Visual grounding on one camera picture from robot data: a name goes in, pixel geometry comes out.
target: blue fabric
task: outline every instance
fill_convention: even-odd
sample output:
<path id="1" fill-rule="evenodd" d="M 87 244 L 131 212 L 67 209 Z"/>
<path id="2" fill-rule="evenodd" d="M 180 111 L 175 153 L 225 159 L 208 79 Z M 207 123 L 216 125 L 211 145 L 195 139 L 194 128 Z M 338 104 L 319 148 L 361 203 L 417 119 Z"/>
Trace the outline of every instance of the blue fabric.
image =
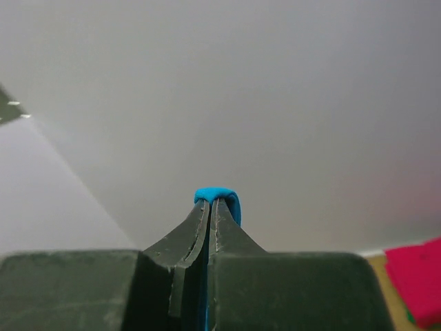
<path id="1" fill-rule="evenodd" d="M 204 199 L 213 204 L 214 200 L 224 198 L 234 221 L 241 225 L 240 203 L 237 194 L 229 188 L 200 188 L 194 193 L 194 203 Z"/>
<path id="2" fill-rule="evenodd" d="M 240 202 L 239 197 L 237 194 L 230 190 L 229 188 L 200 188 L 194 193 L 194 203 L 198 202 L 199 200 L 207 200 L 210 205 L 213 205 L 214 200 L 223 198 L 225 202 L 227 203 L 227 207 L 229 209 L 229 212 L 233 216 L 233 220 L 240 226 L 242 223 L 242 215 L 240 213 Z M 205 302 L 205 307 L 201 307 L 202 312 L 200 312 L 200 316 L 202 319 L 201 324 L 205 324 L 205 331 L 208 331 L 208 304 L 207 304 L 207 264 L 208 263 L 208 254 L 207 254 L 207 260 L 205 261 L 204 270 L 203 270 L 203 277 L 204 280 L 202 283 L 202 286 L 204 287 L 204 290 L 202 291 L 202 298 L 201 302 Z"/>

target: wooden surface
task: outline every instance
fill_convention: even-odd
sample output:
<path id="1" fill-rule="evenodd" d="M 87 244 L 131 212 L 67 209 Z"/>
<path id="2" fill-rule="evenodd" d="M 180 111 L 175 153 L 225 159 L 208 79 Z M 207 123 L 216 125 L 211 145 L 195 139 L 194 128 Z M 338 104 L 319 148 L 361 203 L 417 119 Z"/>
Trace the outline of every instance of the wooden surface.
<path id="1" fill-rule="evenodd" d="M 404 303 L 402 302 L 400 296 L 396 292 L 395 288 L 392 286 L 389 280 L 384 265 L 387 260 L 385 256 L 377 256 L 368 258 L 368 261 L 374 268 L 377 277 L 380 281 L 381 289 L 383 291 L 384 297 L 386 298 L 387 306 L 391 313 L 393 323 L 397 331 L 414 331 L 421 330 L 407 319 L 406 310 L 404 308 Z M 439 328 L 432 328 L 431 330 L 441 330 Z"/>

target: blue strap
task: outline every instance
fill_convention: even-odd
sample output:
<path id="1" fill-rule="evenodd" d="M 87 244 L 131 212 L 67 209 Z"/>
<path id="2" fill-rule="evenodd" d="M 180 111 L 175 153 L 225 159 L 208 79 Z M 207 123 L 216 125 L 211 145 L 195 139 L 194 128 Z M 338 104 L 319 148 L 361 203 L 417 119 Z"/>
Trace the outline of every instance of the blue strap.
<path id="1" fill-rule="evenodd" d="M 229 212 L 233 216 L 233 220 L 240 226 L 242 223 L 242 217 L 240 213 L 240 202 L 237 194 L 229 188 L 200 188 L 194 193 L 194 203 L 199 200 L 207 200 L 210 205 L 213 205 L 214 200 L 224 199 L 227 203 Z M 205 325 L 205 331 L 208 331 L 208 305 L 207 305 L 207 263 L 208 263 L 208 245 L 207 252 L 204 252 L 204 269 L 203 269 L 203 282 L 201 283 L 203 291 L 201 291 L 201 306 L 200 316 L 201 324 Z"/>
<path id="2" fill-rule="evenodd" d="M 194 193 L 194 203 L 200 199 L 207 200 L 210 205 L 214 200 L 224 198 L 234 221 L 241 225 L 240 202 L 237 194 L 229 188 L 200 188 Z"/>

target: red object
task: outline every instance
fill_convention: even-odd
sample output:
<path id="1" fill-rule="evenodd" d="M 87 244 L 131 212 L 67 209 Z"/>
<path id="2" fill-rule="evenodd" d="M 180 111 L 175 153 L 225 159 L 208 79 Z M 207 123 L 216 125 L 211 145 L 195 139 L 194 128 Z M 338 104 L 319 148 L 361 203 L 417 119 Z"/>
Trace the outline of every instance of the red object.
<path id="1" fill-rule="evenodd" d="M 441 238 L 386 251 L 386 271 L 421 328 L 441 323 Z"/>

